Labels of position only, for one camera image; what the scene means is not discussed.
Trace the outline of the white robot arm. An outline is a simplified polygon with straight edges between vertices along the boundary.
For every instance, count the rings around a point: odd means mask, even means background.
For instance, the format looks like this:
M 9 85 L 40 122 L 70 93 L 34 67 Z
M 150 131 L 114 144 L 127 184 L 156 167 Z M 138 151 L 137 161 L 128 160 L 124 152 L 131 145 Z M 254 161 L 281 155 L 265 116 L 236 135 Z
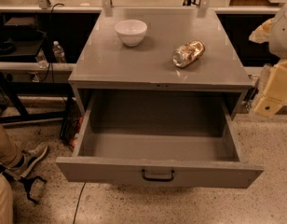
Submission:
M 264 66 L 252 102 L 254 114 L 271 118 L 287 103 L 287 2 L 272 19 L 252 31 L 249 40 L 267 42 L 269 52 L 280 58 L 273 66 Z

